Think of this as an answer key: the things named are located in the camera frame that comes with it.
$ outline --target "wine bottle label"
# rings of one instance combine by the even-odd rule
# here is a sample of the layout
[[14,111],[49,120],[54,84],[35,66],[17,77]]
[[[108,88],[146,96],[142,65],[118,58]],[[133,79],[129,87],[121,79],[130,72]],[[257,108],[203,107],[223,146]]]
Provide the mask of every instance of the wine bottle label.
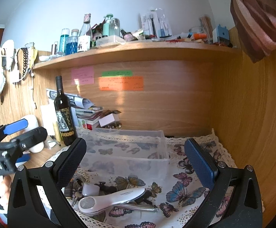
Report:
[[90,49],[90,36],[82,35],[78,37],[78,52]]
[[61,135],[64,137],[73,135],[74,130],[73,130],[69,108],[63,108],[55,112],[57,115]]

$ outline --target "small transparent plastic box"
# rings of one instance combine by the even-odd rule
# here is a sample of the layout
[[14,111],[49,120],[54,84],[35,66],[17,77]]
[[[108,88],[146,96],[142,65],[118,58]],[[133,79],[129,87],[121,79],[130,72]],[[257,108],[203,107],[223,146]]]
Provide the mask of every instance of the small transparent plastic box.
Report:
[[82,138],[87,152],[80,167],[111,177],[163,180],[169,154],[163,131],[93,129]]
[[108,37],[100,38],[96,40],[96,47],[103,48],[115,45],[124,45],[125,40],[119,36],[111,35]]

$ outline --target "wooden shelf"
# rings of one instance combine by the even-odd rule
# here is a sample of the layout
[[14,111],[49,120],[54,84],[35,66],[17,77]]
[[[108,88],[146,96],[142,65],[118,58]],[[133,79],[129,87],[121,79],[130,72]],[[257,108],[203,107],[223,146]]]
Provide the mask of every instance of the wooden shelf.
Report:
[[112,48],[92,49],[35,64],[35,69],[61,69],[101,63],[185,60],[198,62],[229,61],[241,50],[192,42],[137,42]]

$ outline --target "green sticky note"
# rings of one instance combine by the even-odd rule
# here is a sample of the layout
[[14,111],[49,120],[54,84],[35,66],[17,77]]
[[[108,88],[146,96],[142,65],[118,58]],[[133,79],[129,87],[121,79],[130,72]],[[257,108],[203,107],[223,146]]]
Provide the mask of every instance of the green sticky note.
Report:
[[131,70],[112,70],[102,72],[102,77],[109,76],[133,76],[133,72]]

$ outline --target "dark wine bottle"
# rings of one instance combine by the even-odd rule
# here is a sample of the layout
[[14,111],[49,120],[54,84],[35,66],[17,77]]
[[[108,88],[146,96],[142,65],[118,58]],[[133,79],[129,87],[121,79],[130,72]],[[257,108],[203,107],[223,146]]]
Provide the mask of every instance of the dark wine bottle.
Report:
[[58,119],[60,132],[66,146],[71,145],[77,138],[70,114],[69,98],[64,94],[62,76],[56,76],[57,97],[55,98],[55,113]]

